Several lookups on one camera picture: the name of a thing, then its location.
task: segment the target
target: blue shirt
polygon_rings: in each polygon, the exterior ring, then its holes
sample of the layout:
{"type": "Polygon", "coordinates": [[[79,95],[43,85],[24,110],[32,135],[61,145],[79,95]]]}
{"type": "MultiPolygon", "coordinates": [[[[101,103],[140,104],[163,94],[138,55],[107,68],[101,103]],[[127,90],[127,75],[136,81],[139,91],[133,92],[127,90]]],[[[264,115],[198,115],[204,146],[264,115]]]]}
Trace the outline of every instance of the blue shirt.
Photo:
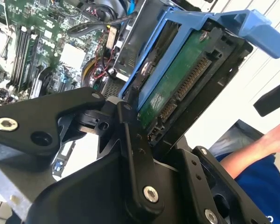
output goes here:
{"type": "MultiPolygon", "coordinates": [[[[228,154],[217,157],[221,161],[228,154]]],[[[235,180],[272,224],[280,224],[280,172],[275,157],[250,165],[235,180]]]]}

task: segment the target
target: black metal bracket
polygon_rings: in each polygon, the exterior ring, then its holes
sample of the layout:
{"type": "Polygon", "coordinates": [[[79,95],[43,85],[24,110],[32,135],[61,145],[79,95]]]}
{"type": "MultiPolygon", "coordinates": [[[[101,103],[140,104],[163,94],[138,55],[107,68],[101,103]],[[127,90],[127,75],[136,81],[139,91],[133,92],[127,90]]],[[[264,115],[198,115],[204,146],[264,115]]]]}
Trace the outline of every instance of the black metal bracket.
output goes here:
{"type": "Polygon", "coordinates": [[[213,223],[226,223],[216,208],[199,158],[187,150],[178,148],[171,152],[168,163],[180,172],[186,207],[189,212],[195,211],[191,221],[208,223],[211,219],[213,223]]]}
{"type": "Polygon", "coordinates": [[[17,122],[14,131],[0,130],[0,162],[30,171],[47,168],[60,148],[58,120],[81,110],[99,110],[105,98],[91,88],[80,88],[0,107],[0,118],[17,122]]]}
{"type": "Polygon", "coordinates": [[[196,147],[193,154],[199,158],[222,218],[232,224],[270,223],[207,149],[196,147]]]}
{"type": "Polygon", "coordinates": [[[162,213],[164,198],[147,137],[136,119],[136,112],[126,102],[117,104],[114,121],[113,135],[98,156],[120,151],[126,209],[134,220],[152,221],[162,213]],[[155,189],[157,193],[152,192],[156,194],[155,201],[146,198],[145,187],[155,189]]]}

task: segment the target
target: hole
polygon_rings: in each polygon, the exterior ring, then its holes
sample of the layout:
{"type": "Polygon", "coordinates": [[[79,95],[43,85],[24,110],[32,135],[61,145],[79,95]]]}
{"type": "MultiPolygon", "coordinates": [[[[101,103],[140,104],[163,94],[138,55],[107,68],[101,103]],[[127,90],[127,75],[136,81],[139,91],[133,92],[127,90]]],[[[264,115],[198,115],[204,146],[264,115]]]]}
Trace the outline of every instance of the hole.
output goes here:
{"type": "Polygon", "coordinates": [[[109,124],[106,122],[102,122],[98,125],[99,130],[103,131],[106,130],[109,127],[109,124]]]}
{"type": "Polygon", "coordinates": [[[227,40],[227,37],[226,37],[226,36],[222,36],[222,37],[221,37],[221,40],[222,40],[222,41],[226,41],[226,40],[227,40]]]}
{"type": "Polygon", "coordinates": [[[157,136],[155,137],[155,141],[158,141],[162,137],[161,133],[158,133],[157,136]]]}
{"type": "Polygon", "coordinates": [[[126,109],[128,109],[128,110],[131,110],[131,109],[132,109],[131,106],[130,106],[129,104],[125,104],[125,105],[124,105],[124,108],[126,108],[126,109]]]}
{"type": "Polygon", "coordinates": [[[96,93],[93,93],[92,96],[95,97],[95,98],[97,98],[97,99],[100,98],[100,96],[99,96],[98,94],[96,94],[96,93]]]}
{"type": "Polygon", "coordinates": [[[222,195],[215,195],[214,201],[220,215],[227,218],[229,216],[229,205],[226,199],[222,195]]]}
{"type": "Polygon", "coordinates": [[[155,193],[152,190],[148,190],[147,193],[149,194],[149,196],[155,197],[155,193]]]}
{"type": "Polygon", "coordinates": [[[140,134],[137,134],[136,137],[140,140],[142,139],[142,136],[140,134]]]}
{"type": "Polygon", "coordinates": [[[213,50],[213,52],[211,53],[210,56],[214,57],[214,58],[218,58],[218,57],[221,58],[222,54],[219,51],[217,51],[217,50],[213,50]]]}
{"type": "Polygon", "coordinates": [[[138,151],[139,151],[139,153],[141,153],[141,154],[145,154],[145,151],[144,151],[143,148],[138,148],[138,151]]]}
{"type": "Polygon", "coordinates": [[[51,135],[41,131],[33,132],[30,138],[33,141],[33,143],[38,146],[49,146],[53,142],[51,135]]]}
{"type": "Polygon", "coordinates": [[[233,45],[233,42],[231,42],[230,40],[227,40],[227,41],[226,41],[226,44],[228,44],[229,46],[232,46],[232,45],[233,45]]]}
{"type": "Polygon", "coordinates": [[[4,120],[1,122],[3,127],[11,127],[13,123],[11,123],[9,120],[4,120]]]}
{"type": "Polygon", "coordinates": [[[201,176],[199,176],[198,174],[196,174],[196,178],[197,178],[198,180],[201,180],[201,176]]]}

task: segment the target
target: person's arm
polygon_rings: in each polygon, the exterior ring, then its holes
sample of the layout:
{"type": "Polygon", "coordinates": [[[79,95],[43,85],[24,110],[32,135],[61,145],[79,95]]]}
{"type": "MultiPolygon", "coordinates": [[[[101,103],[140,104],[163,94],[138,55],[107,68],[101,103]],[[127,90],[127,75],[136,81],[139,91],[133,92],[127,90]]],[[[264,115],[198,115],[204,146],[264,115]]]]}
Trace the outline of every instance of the person's arm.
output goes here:
{"type": "Polygon", "coordinates": [[[280,124],[258,141],[226,156],[221,165],[232,178],[236,178],[251,164],[277,152],[280,153],[280,124]]]}

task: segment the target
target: person's hand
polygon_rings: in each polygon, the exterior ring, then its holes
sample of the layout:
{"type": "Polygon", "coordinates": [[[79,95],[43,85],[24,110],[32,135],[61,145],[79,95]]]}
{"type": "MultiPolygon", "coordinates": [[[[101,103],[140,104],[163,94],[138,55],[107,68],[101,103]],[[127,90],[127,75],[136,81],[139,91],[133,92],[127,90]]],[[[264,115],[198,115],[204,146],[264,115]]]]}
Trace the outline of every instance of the person's hand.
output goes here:
{"type": "Polygon", "coordinates": [[[257,143],[261,146],[264,156],[280,153],[280,124],[262,136],[257,143]]]}

